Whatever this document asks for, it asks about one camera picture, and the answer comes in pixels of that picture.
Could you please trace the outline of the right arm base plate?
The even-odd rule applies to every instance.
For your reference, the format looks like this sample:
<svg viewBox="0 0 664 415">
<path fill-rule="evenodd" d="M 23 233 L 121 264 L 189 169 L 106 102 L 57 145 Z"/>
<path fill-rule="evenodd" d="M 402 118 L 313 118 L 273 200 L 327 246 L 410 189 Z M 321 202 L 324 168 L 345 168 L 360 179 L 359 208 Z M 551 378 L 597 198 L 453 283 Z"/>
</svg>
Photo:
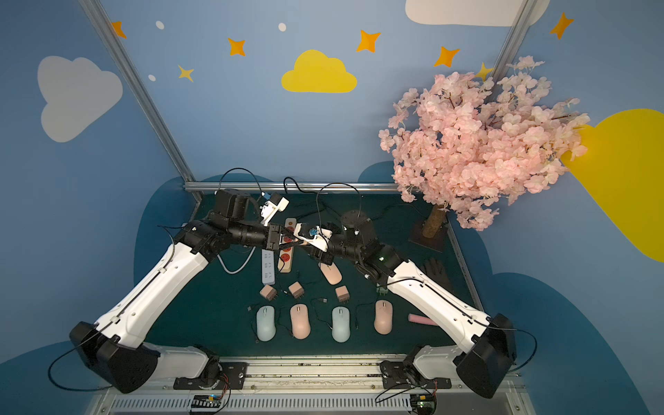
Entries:
<svg viewBox="0 0 664 415">
<path fill-rule="evenodd" d="M 408 389 L 409 387 L 423 387 L 425 389 L 452 388 L 450 379 L 427 380 L 417 373 L 414 368 L 405 366 L 400 361 L 382 361 L 379 364 L 379 369 L 384 389 Z"/>
</svg>

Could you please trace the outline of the pink wireless mouse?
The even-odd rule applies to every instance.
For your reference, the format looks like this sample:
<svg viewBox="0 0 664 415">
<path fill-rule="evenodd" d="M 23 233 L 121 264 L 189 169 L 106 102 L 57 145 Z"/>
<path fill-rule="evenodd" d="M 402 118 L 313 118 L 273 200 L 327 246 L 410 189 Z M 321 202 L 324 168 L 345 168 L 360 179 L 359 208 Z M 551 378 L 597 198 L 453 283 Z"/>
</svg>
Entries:
<svg viewBox="0 0 664 415">
<path fill-rule="evenodd" d="M 394 307 L 387 300 L 378 300 L 375 303 L 375 330 L 380 335 L 388 335 L 393 329 Z"/>
<path fill-rule="evenodd" d="M 305 304 L 295 304 L 290 308 L 292 335 L 297 340 L 304 340 L 311 333 L 308 307 Z"/>
</svg>

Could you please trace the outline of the white power strip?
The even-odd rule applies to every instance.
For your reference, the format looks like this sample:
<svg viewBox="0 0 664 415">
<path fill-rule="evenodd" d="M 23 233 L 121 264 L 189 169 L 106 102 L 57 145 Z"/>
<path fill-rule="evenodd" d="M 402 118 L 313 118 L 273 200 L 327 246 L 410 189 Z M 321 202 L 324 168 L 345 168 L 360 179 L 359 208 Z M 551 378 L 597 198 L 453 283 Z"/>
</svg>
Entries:
<svg viewBox="0 0 664 415">
<path fill-rule="evenodd" d="M 261 282 L 263 285 L 274 285 L 276 282 L 273 251 L 261 251 Z"/>
</svg>

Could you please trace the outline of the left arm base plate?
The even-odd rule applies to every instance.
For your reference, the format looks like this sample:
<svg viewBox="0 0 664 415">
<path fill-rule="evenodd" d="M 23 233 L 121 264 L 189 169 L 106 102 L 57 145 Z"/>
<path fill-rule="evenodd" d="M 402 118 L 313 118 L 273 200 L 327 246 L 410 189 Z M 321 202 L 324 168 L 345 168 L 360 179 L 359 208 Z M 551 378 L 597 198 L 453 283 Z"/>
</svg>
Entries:
<svg viewBox="0 0 664 415">
<path fill-rule="evenodd" d="M 196 378 L 176 378 L 174 390 L 221 391 L 241 390 L 247 378 L 246 362 L 212 361 Z"/>
</svg>

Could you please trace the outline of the pink USB charger plug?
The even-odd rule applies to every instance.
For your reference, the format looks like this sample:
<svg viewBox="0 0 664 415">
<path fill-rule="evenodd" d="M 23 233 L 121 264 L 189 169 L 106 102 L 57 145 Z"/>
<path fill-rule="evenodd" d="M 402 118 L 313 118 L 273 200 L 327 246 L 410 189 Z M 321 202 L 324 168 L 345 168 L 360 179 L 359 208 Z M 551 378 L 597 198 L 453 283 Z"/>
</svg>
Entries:
<svg viewBox="0 0 664 415">
<path fill-rule="evenodd" d="M 350 293 L 347 286 L 342 285 L 335 289 L 335 295 L 340 303 L 346 303 L 350 299 Z"/>
</svg>

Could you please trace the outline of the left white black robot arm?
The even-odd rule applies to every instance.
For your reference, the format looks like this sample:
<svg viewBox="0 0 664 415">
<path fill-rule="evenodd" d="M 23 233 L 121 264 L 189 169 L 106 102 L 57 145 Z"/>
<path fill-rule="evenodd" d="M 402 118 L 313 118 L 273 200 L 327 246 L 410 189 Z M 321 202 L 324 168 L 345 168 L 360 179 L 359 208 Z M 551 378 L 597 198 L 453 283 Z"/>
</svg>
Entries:
<svg viewBox="0 0 664 415">
<path fill-rule="evenodd" d="M 146 382 L 182 379 L 200 388 L 221 384 L 219 358 L 203 347 L 160 347 L 146 342 L 157 318 L 218 254 L 232 245 L 278 251 L 295 239 L 296 226 L 230 221 L 217 227 L 191 221 L 164 257 L 119 303 L 95 323 L 78 323 L 70 340 L 84 365 L 123 394 Z"/>
</svg>

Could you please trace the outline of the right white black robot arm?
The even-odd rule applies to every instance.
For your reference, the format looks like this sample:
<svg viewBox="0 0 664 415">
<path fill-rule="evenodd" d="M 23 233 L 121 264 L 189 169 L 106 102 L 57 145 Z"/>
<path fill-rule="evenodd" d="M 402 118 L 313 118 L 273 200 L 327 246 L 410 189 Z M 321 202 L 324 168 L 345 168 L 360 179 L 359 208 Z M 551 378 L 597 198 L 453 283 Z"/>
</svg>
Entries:
<svg viewBox="0 0 664 415">
<path fill-rule="evenodd" d="M 455 297 L 413 261 L 380 242 L 373 222 L 360 210 L 344 214 L 340 233 L 305 224 L 293 233 L 320 263 L 351 261 L 361 275 L 415 306 L 455 342 L 452 347 L 425 345 L 409 354 L 404 365 L 413 377 L 456 375 L 477 395 L 494 397 L 517 357 L 516 329 L 506 316 L 489 316 Z"/>
</svg>

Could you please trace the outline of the pink wireless mouse front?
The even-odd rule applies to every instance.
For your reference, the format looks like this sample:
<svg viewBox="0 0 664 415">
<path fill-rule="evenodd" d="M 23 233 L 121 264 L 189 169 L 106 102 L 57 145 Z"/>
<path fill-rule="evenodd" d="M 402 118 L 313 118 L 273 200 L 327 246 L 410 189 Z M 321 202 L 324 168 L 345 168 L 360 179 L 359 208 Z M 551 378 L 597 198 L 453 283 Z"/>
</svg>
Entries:
<svg viewBox="0 0 664 415">
<path fill-rule="evenodd" d="M 311 333 L 308 307 L 305 304 L 295 304 L 290 308 L 292 335 L 297 340 L 304 340 Z"/>
</svg>

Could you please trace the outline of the light green wireless mouse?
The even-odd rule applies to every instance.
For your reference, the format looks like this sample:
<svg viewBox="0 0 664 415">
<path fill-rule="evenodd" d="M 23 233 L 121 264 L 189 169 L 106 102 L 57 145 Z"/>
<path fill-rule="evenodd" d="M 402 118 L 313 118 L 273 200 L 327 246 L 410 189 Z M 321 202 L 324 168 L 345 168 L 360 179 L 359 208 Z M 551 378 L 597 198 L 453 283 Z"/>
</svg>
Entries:
<svg viewBox="0 0 664 415">
<path fill-rule="evenodd" d="M 256 314 L 256 333 L 260 342 L 270 342 L 276 335 L 275 309 L 262 306 Z"/>
</svg>

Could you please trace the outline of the beige wooden power strip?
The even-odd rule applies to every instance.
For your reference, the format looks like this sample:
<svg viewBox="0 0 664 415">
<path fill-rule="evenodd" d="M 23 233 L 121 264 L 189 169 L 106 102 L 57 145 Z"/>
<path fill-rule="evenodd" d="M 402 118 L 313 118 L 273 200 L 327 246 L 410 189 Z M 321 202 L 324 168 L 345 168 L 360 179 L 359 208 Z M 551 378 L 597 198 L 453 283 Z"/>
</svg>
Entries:
<svg viewBox="0 0 664 415">
<path fill-rule="evenodd" d="M 293 231 L 297 225 L 296 218 L 287 218 L 285 220 L 285 227 Z M 292 271 L 293 263 L 293 246 L 287 247 L 279 252 L 278 256 L 278 271 L 280 273 L 290 273 Z"/>
</svg>

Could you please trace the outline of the pink USB charger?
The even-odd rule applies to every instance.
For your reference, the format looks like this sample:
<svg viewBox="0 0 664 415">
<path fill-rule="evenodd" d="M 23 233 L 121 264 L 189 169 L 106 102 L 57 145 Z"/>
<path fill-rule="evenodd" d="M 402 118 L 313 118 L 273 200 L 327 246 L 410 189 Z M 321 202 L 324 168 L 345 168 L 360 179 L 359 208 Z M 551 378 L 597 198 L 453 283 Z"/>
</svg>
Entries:
<svg viewBox="0 0 664 415">
<path fill-rule="evenodd" d="M 278 291 L 271 285 L 265 285 L 259 292 L 261 297 L 264 297 L 266 301 L 270 302 L 275 299 L 275 297 L 278 295 Z"/>
<path fill-rule="evenodd" d="M 304 287 L 299 282 L 295 282 L 289 286 L 289 292 L 292 297 L 298 299 L 304 295 Z"/>
</svg>

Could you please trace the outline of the peach wireless mouse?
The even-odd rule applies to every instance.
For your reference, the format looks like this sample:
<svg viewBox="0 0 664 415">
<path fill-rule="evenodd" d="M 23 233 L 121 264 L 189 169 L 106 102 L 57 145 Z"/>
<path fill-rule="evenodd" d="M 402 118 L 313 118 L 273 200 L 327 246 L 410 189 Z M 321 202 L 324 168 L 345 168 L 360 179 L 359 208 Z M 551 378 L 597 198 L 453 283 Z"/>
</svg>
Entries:
<svg viewBox="0 0 664 415">
<path fill-rule="evenodd" d="M 335 263 L 331 265 L 320 263 L 319 269 L 330 285 L 338 285 L 342 282 L 342 273 Z"/>
</svg>

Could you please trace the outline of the light blue wireless mouse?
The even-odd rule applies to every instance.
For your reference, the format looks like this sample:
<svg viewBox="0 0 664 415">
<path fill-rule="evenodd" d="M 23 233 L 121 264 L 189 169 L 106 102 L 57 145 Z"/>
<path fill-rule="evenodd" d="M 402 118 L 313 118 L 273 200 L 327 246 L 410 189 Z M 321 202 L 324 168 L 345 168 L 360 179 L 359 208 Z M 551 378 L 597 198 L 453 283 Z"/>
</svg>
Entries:
<svg viewBox="0 0 664 415">
<path fill-rule="evenodd" d="M 346 307 L 338 306 L 332 311 L 332 337 L 336 342 L 344 343 L 350 337 L 350 312 Z"/>
</svg>

